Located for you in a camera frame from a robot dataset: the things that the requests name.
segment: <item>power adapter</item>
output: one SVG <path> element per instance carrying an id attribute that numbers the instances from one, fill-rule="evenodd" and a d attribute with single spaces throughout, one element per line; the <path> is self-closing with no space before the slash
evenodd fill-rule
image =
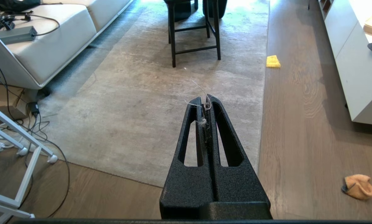
<path id="1" fill-rule="evenodd" d="M 29 103 L 28 106 L 30 107 L 31 114 L 34 115 L 34 117 L 38 116 L 39 114 L 39 106 L 37 102 Z"/>
<path id="2" fill-rule="evenodd" d="M 35 40 L 36 34 L 38 34 L 38 32 L 33 26 L 21 27 L 0 31 L 0 40 L 4 44 L 15 44 L 24 41 L 33 41 Z"/>

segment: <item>wooden floor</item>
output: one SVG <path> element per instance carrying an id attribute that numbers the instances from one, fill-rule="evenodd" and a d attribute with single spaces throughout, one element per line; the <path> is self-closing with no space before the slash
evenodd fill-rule
<path id="1" fill-rule="evenodd" d="M 41 156 L 34 171 L 34 186 L 22 210 L 45 218 L 61 203 L 67 187 L 67 167 Z M 160 219 L 161 188 L 70 165 L 71 185 L 67 200 L 55 218 Z M 24 158 L 15 150 L 0 153 L 0 193 L 15 198 L 25 173 Z"/>
<path id="2" fill-rule="evenodd" d="M 372 199 L 341 193 L 342 178 L 372 177 L 372 126 L 353 124 L 317 1 L 272 0 L 259 178 L 278 219 L 372 219 Z M 0 193 L 14 198 L 25 172 L 13 150 L 0 153 Z M 22 209 L 46 217 L 66 189 L 63 162 L 41 158 Z M 55 217 L 160 218 L 161 189 L 71 165 L 69 196 Z"/>
<path id="3" fill-rule="evenodd" d="M 372 178 L 372 126 L 353 124 L 316 0 L 271 1 L 259 178 L 278 219 L 372 219 L 372 199 L 341 192 Z"/>

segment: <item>white wheel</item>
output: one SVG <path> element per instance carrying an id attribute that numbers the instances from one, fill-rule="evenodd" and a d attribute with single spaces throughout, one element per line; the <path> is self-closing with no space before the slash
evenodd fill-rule
<path id="1" fill-rule="evenodd" d="M 22 148 L 22 149 L 19 149 L 18 152 L 17 152 L 17 154 L 18 154 L 19 156 L 25 156 L 27 153 L 28 153 L 28 149 L 25 148 L 25 147 Z"/>
<path id="2" fill-rule="evenodd" d="M 52 155 L 52 156 L 48 157 L 48 163 L 53 164 L 55 162 L 57 162 L 57 156 L 56 155 Z"/>

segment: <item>white metal frame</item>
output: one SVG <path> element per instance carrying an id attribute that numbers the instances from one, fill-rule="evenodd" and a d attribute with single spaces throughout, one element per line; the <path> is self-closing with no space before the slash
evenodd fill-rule
<path id="1" fill-rule="evenodd" d="M 25 175 L 22 179 L 20 187 L 18 189 L 17 195 L 15 199 L 11 199 L 0 195 L 0 212 L 3 215 L 0 217 L 0 224 L 5 223 L 11 216 L 17 216 L 20 218 L 35 218 L 33 214 L 18 210 L 20 204 L 24 198 L 25 191 L 27 189 L 28 183 L 31 179 L 32 172 L 34 171 L 36 162 L 41 152 L 44 152 L 48 155 L 48 163 L 55 163 L 57 161 L 57 156 L 53 154 L 51 150 L 49 150 L 46 146 L 36 140 L 33 136 L 31 136 L 27 131 L 22 129 L 19 125 L 17 125 L 14 121 L 9 119 L 6 115 L 0 112 L 0 120 L 7 124 L 10 128 L 21 134 L 24 139 L 27 139 L 29 142 L 37 146 L 34 153 L 32 154 L 31 161 L 28 165 L 27 171 L 25 171 Z M 12 137 L 8 136 L 2 130 L 0 130 L 0 139 L 5 139 L 18 147 L 18 153 L 21 156 L 24 156 L 28 149 L 25 148 L 21 143 L 13 139 Z"/>

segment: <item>electrical cord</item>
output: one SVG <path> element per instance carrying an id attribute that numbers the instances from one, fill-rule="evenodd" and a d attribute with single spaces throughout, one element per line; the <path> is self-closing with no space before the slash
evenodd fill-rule
<path id="1" fill-rule="evenodd" d="M 11 18 L 11 17 L 14 18 L 14 17 L 16 17 L 16 16 L 24 16 L 24 15 L 13 14 L 13 15 L 9 15 L 8 17 L 9 17 L 9 18 Z M 43 33 L 43 34 L 35 34 L 34 36 L 43 36 L 43 35 L 46 35 L 46 34 L 50 34 L 50 33 L 52 33 L 53 31 L 55 31 L 55 30 L 57 30 L 58 28 L 60 28 L 60 23 L 59 23 L 57 20 L 53 19 L 53 18 L 44 17 L 44 16 L 37 16 L 37 15 L 31 15 L 31 14 L 27 14 L 27 15 L 25 15 L 25 16 L 34 16 L 34 17 L 39 17 L 39 18 L 43 18 L 43 19 L 46 19 L 46 20 L 52 20 L 52 21 L 54 21 L 54 22 L 57 23 L 57 27 L 54 28 L 54 29 L 52 29 L 51 31 L 46 32 L 46 33 Z"/>
<path id="2" fill-rule="evenodd" d="M 28 116 L 28 118 L 29 118 L 29 120 L 30 120 L 30 122 L 28 123 L 28 127 L 29 127 L 30 124 L 31 124 L 31 118 L 30 118 L 29 116 Z M 34 125 L 33 125 L 32 128 L 31 128 L 31 136 L 32 136 L 32 130 L 34 129 L 35 125 L 36 125 L 36 118 L 35 118 Z M 25 164 L 25 167 L 26 167 L 26 168 L 28 168 L 27 158 L 28 158 L 28 154 L 30 153 L 30 147 L 31 147 L 31 143 L 30 143 L 30 145 L 28 146 L 28 152 L 27 152 L 27 154 L 25 155 L 25 159 L 24 159 L 24 164 Z M 31 174 L 31 183 L 30 183 L 30 188 L 29 188 L 27 194 L 25 195 L 25 197 L 23 198 L 23 200 L 22 200 L 20 206 L 18 207 L 18 210 L 19 210 L 19 209 L 22 207 L 22 205 L 25 203 L 25 200 L 27 200 L 29 194 L 31 193 L 32 186 L 34 186 L 34 175 L 33 175 L 33 174 Z M 5 224 L 7 224 L 7 223 L 12 219 L 12 218 L 13 218 L 13 216 L 10 216 L 10 218 L 5 222 Z"/>
<path id="3" fill-rule="evenodd" d="M 4 128 L 1 128 L 3 125 L 5 125 L 5 123 L 3 123 L 3 124 L 0 124 L 0 130 L 1 131 L 3 131 L 3 130 L 6 130 L 6 129 L 8 129 L 9 128 L 9 126 L 5 126 Z"/>
<path id="4" fill-rule="evenodd" d="M 46 123 L 45 124 L 45 126 L 42 126 L 41 128 L 40 128 L 40 131 L 42 131 L 44 128 L 46 128 L 47 126 L 49 126 L 50 125 L 50 121 L 48 120 L 48 121 L 44 121 L 44 122 L 40 122 L 41 124 L 43 124 L 43 123 Z"/>
<path id="5" fill-rule="evenodd" d="M 19 95 L 13 93 L 10 89 L 8 89 L 8 87 L 0 80 L 0 83 L 13 95 L 17 96 L 21 101 L 23 101 L 24 103 L 29 104 L 29 102 L 25 101 L 23 98 L 21 98 Z"/>
<path id="6" fill-rule="evenodd" d="M 34 123 L 34 125 L 32 126 L 31 129 L 29 128 L 29 125 L 30 125 L 30 123 L 31 123 L 31 120 L 30 120 L 30 122 L 28 123 L 28 128 L 26 128 L 25 126 L 23 126 L 24 122 L 22 122 L 22 123 L 20 124 L 16 119 L 14 119 L 13 115 L 12 115 L 11 112 L 10 112 L 10 107 L 9 107 L 9 96 L 8 96 L 9 91 L 8 91 L 7 81 L 6 81 L 5 75 L 4 75 L 4 73 L 2 72 L 2 69 L 1 69 L 1 68 L 0 68 L 0 73 L 1 73 L 1 75 L 2 75 L 2 77 L 3 77 L 3 79 L 4 79 L 4 81 L 5 81 L 5 84 L 4 84 L 4 85 L 5 85 L 5 87 L 6 87 L 7 110 L 8 110 L 9 115 L 11 116 L 11 118 L 12 118 L 16 123 L 18 123 L 20 126 L 22 126 L 22 127 L 23 127 L 27 132 L 31 132 L 31 135 L 32 135 L 32 133 L 33 133 L 33 129 L 34 129 L 35 126 L 36 126 L 37 116 L 35 117 L 35 123 Z M 39 122 L 39 127 L 38 127 L 39 130 L 38 130 L 37 132 L 44 133 L 44 132 L 41 130 L 41 128 L 40 128 L 40 124 L 42 123 L 42 117 L 41 117 L 40 114 L 39 114 L 39 116 L 40 116 L 40 122 Z M 49 140 L 48 140 L 48 136 L 47 136 L 46 134 L 45 134 L 45 136 L 46 136 L 46 139 L 45 139 L 45 140 L 42 140 L 42 142 L 48 142 L 48 143 L 54 145 L 54 146 L 55 146 L 55 147 L 60 151 L 60 153 L 62 154 L 62 156 L 63 156 L 63 158 L 64 158 L 64 160 L 65 160 L 65 164 L 66 164 L 66 166 L 67 166 L 67 172 L 68 172 L 67 190 L 66 190 L 65 196 L 63 197 L 63 199 L 62 199 L 60 205 L 56 208 L 56 210 L 54 210 L 54 211 L 53 211 L 53 212 L 48 216 L 48 218 L 50 218 L 50 217 L 52 217 L 53 215 L 55 215 L 55 213 L 58 212 L 58 210 L 60 210 L 60 208 L 61 208 L 62 205 L 64 204 L 65 200 L 67 199 L 67 196 L 68 196 L 68 193 L 69 193 L 69 184 L 70 184 L 70 181 L 71 181 L 71 174 L 70 174 L 70 170 L 69 170 L 69 163 L 68 163 L 68 160 L 67 160 L 67 158 L 65 157 L 65 154 L 64 154 L 64 152 L 62 151 L 62 149 L 61 149 L 57 144 L 55 144 L 54 142 L 49 141 Z M 31 188 L 30 188 L 29 192 L 27 193 L 26 197 L 24 198 L 23 202 L 21 203 L 21 205 L 25 202 L 25 199 L 28 197 L 30 191 L 31 191 Z"/>

